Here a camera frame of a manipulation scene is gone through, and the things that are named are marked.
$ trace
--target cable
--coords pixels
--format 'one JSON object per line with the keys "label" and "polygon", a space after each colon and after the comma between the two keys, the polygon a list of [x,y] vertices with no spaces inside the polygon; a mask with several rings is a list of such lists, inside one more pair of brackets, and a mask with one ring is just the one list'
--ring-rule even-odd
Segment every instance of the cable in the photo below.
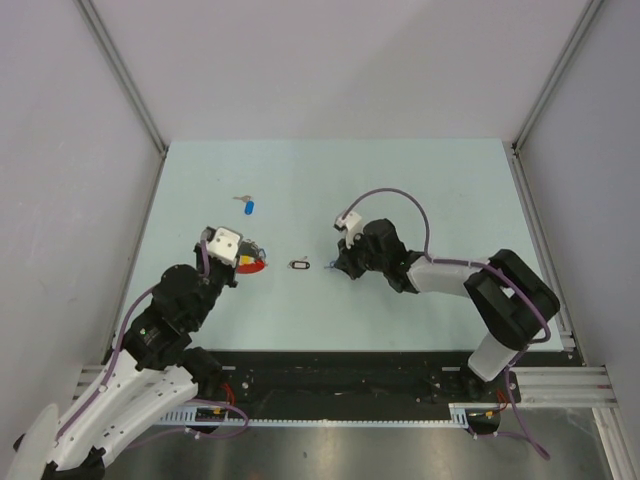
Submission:
{"label": "cable", "polygon": [[71,428],[74,422],[78,420],[78,418],[80,418],[80,416],[87,410],[87,408],[89,408],[89,406],[95,401],[95,399],[98,398],[98,395],[100,394],[100,387],[105,387],[109,382],[109,378],[111,378],[111,374],[115,370],[116,363],[118,362],[118,357],[120,356],[120,350],[122,349],[122,341],[124,340],[124,334],[127,331],[127,327],[129,326],[131,315],[133,315],[133,312],[135,311],[135,309],[147,297],[147,295],[151,293],[154,287],[155,285],[145,290],[142,293],[142,295],[140,295],[138,298],[134,300],[134,302],[129,307],[129,310],[127,310],[127,313],[124,316],[124,320],[122,321],[122,325],[120,326],[120,330],[118,332],[116,345],[113,347],[113,354],[111,355],[109,366],[107,367],[107,371],[102,377],[102,381],[100,382],[100,385],[89,396],[89,398],[87,398],[87,400],[82,404],[82,406],[80,406],[80,408],[78,408],[78,410],[76,410],[76,412],[73,415],[71,415],[71,417],[69,417],[69,420],[67,420],[65,424],[62,427],[60,427],[60,430],[58,430],[58,433],[56,434],[56,440],[58,440],[62,435],[64,435],[65,432],[69,430],[69,428]]}
{"label": "cable", "polygon": [[211,272],[211,266],[209,265],[209,253],[207,252],[207,241],[200,240],[200,253],[202,255],[202,265],[204,266],[203,277],[208,277]]}
{"label": "cable", "polygon": [[[533,315],[536,317],[536,319],[538,320],[538,322],[540,323],[540,327],[541,329],[544,331],[544,337],[541,339],[534,339],[531,342],[529,342],[529,345],[534,344],[534,343],[544,343],[547,342],[551,339],[551,329],[549,328],[549,325],[547,324],[546,320],[544,319],[544,316],[540,313],[540,311],[536,308],[536,306],[533,304],[533,302],[529,299],[529,297],[527,297],[525,295],[525,293],[520,290],[520,288],[509,278],[507,278],[507,276],[502,273],[502,271],[500,271],[497,268],[492,267],[491,265],[485,264],[485,263],[481,263],[481,262],[469,262],[466,260],[459,260],[459,259],[455,259],[455,258],[433,258],[430,254],[429,254],[429,240],[430,240],[430,236],[431,236],[431,228],[429,226],[429,219],[427,218],[427,213],[425,212],[424,208],[422,207],[422,205],[420,205],[420,202],[418,202],[418,200],[416,200],[416,198],[414,196],[412,196],[411,194],[400,190],[398,188],[388,188],[388,187],[383,187],[383,188],[376,188],[374,190],[370,190],[366,193],[363,193],[362,195],[360,195],[350,206],[349,208],[347,208],[344,213],[342,214],[342,219],[345,219],[347,217],[347,215],[349,214],[349,212],[351,212],[356,205],[358,205],[362,200],[364,200],[365,198],[374,195],[376,193],[382,193],[382,192],[390,192],[390,193],[397,193],[399,195],[402,195],[405,198],[408,198],[420,211],[420,215],[422,215],[422,219],[424,221],[424,227],[425,227],[425,239],[424,239],[424,257],[427,259],[427,261],[429,263],[432,264],[448,264],[448,265],[461,265],[461,266],[470,266],[470,267],[474,267],[474,268],[479,268],[482,270],[486,270],[488,272],[490,272],[491,274],[495,275],[496,277],[498,277],[504,284],[507,285],[507,287],[511,288],[513,290],[513,292],[524,302],[524,304],[529,308],[529,310],[531,310],[531,312],[533,313]],[[513,408],[513,413],[516,416],[516,419],[518,420],[518,423],[520,424],[520,428],[522,428],[522,431],[524,433],[520,434],[520,433],[511,433],[511,432],[500,432],[497,435],[490,435],[492,437],[494,436],[502,436],[502,437],[510,437],[510,438],[519,438],[519,439],[524,439],[526,441],[528,441],[533,448],[535,449],[535,451],[545,460],[550,460],[551,459],[551,455],[549,454],[549,452],[547,452],[544,447],[542,447],[542,445],[540,445],[538,442],[536,442],[533,439],[533,436],[531,435],[531,431],[529,430],[529,427],[527,426],[526,422],[524,421],[524,418],[522,418],[522,415],[520,413],[520,411],[518,410],[518,407],[516,406],[516,402],[515,402],[515,398],[513,397],[513,393],[511,392],[511,389],[509,388],[509,383],[510,383],[510,377],[509,374],[511,373],[511,368],[516,364],[516,362],[518,360],[520,360],[520,358],[525,354],[525,352],[528,350],[529,345],[527,345],[527,347],[525,347],[520,353],[518,353],[512,360],[511,362],[507,365],[507,367],[505,367],[503,373],[504,373],[504,378],[505,378],[505,382],[506,382],[506,387],[507,387],[507,395],[509,396],[509,401],[512,405]]]}
{"label": "cable", "polygon": [[134,448],[138,448],[138,447],[142,447],[148,443],[153,442],[154,440],[157,440],[161,437],[167,436],[167,435],[172,435],[174,433],[193,433],[195,438],[198,439],[200,437],[204,437],[204,438],[218,438],[218,439],[224,439],[224,438],[232,438],[232,437],[237,437],[238,435],[240,435],[241,433],[243,433],[247,428],[249,428],[249,417],[247,416],[246,413],[244,413],[243,410],[239,409],[238,407],[234,407],[233,405],[228,405],[228,404],[224,404],[224,403],[219,403],[219,402],[212,402],[209,400],[201,400],[201,399],[196,399],[193,402],[189,402],[189,403],[200,403],[200,404],[206,404],[206,405],[211,405],[214,407],[220,407],[220,408],[224,408],[226,410],[232,411],[237,413],[238,415],[240,415],[242,417],[242,419],[244,420],[243,425],[238,429],[235,430],[233,432],[230,433],[225,433],[225,434],[221,434],[221,435],[215,435],[212,433],[202,433],[202,432],[198,432],[195,430],[192,430],[190,428],[172,428],[170,430],[164,430],[162,432],[156,433],[155,435],[150,436],[149,438],[145,438],[144,440],[141,440],[137,443],[132,443],[130,444],[126,450],[132,450]]}

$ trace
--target white bracket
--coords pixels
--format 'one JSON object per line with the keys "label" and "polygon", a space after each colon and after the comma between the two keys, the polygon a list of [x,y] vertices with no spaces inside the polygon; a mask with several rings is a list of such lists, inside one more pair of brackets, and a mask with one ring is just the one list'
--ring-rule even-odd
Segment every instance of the white bracket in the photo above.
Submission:
{"label": "white bracket", "polygon": [[242,235],[225,227],[218,227],[215,235],[207,243],[207,252],[225,265],[236,266],[238,249]]}
{"label": "white bracket", "polygon": [[364,229],[364,220],[362,220],[362,217],[353,210],[350,211],[344,219],[342,218],[343,215],[344,212],[338,215],[333,226],[340,231],[346,230],[345,242],[347,244],[347,248],[351,248],[353,247],[356,235],[362,234],[362,230]]}

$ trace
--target metal floor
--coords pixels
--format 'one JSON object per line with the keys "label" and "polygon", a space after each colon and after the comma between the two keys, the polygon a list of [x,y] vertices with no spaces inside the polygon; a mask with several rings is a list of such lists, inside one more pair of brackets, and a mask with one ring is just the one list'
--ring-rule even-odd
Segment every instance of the metal floor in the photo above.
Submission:
{"label": "metal floor", "polygon": [[[124,452],[108,480],[612,479],[589,409],[523,411],[551,453],[462,430],[254,428],[230,440],[181,434]],[[519,431],[509,412],[501,430]]]}

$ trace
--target metal profile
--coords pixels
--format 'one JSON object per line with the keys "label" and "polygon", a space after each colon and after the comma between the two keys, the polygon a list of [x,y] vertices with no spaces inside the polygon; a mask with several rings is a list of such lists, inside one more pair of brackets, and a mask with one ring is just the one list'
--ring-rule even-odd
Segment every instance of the metal profile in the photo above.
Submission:
{"label": "metal profile", "polygon": [[576,53],[584,43],[587,34],[594,25],[605,3],[606,0],[590,0],[582,11],[582,14],[573,28],[573,31],[569,35],[569,39],[567,40],[567,43],[565,43],[558,60],[556,60],[555,65],[551,69],[551,73],[549,73],[549,76],[545,80],[542,91],[538,94],[533,107],[527,114],[527,117],[513,142],[513,147],[516,152],[522,150],[522,147],[529,138],[531,129],[535,126],[540,115],[549,103],[549,99],[555,92],[560,80],[564,77]]}
{"label": "metal profile", "polygon": [[[163,416],[156,425],[178,427],[217,427],[242,425],[240,419],[227,420],[196,420],[196,410],[208,408],[207,405],[182,405],[176,407]],[[451,420],[425,421],[333,421],[333,420],[249,420],[250,427],[374,427],[374,428],[468,428],[467,416],[464,409],[451,407]]]}
{"label": "metal profile", "polygon": [[538,261],[540,262],[542,276],[545,282],[547,282],[547,284],[556,293],[556,295],[558,295],[558,298],[560,299],[560,311],[556,315],[558,328],[560,329],[561,334],[572,335],[575,332],[573,330],[571,316],[567,309],[567,303],[562,291],[562,287],[560,285],[560,281],[558,279],[558,274],[555,270],[555,267],[553,266],[549,243],[547,242],[547,237],[542,228],[540,215],[538,213],[538,210],[536,209],[535,202],[533,201],[533,195],[531,193],[529,182],[527,181],[527,177],[522,167],[520,155],[518,155],[516,152],[511,152],[511,154],[507,154],[507,157],[509,159],[511,175],[516,185],[518,196],[520,197],[520,204],[522,205],[524,217],[527,222],[527,226],[529,227],[531,239],[533,240],[533,246],[536,251],[536,256],[538,257]]}
{"label": "metal profile", "polygon": [[122,91],[129,100],[133,110],[142,122],[147,135],[155,146],[158,153],[164,158],[167,153],[167,144],[162,140],[162,135],[153,121],[149,109],[142,100],[142,95],[138,90],[131,73],[118,52],[118,49],[109,35],[109,32],[100,18],[100,14],[92,0],[74,0],[78,11],[82,15],[87,27],[91,31],[98,47],[102,51],[106,62],[109,64],[113,75],[122,87]]}
{"label": "metal profile", "polygon": [[[88,366],[82,370],[74,398],[80,396],[104,367]],[[521,406],[524,408],[615,408],[618,406],[604,367],[515,367]],[[147,387],[159,380],[150,379]],[[455,403],[452,408],[491,408],[480,403]]]}
{"label": "metal profile", "polygon": [[609,468],[614,480],[636,480],[640,478],[637,458],[630,449],[624,423],[618,408],[593,410],[593,416],[600,432]]}

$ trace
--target red object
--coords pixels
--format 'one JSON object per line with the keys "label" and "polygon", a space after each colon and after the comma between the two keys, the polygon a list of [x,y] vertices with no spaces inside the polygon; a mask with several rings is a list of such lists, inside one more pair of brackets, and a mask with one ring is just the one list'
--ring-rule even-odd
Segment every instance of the red object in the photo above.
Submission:
{"label": "red object", "polygon": [[240,274],[240,275],[248,275],[251,273],[258,273],[261,272],[262,270],[264,270],[264,267],[266,267],[267,264],[264,263],[262,260],[256,260],[253,263],[247,263],[245,265],[239,265],[238,268],[236,268],[236,273]]}

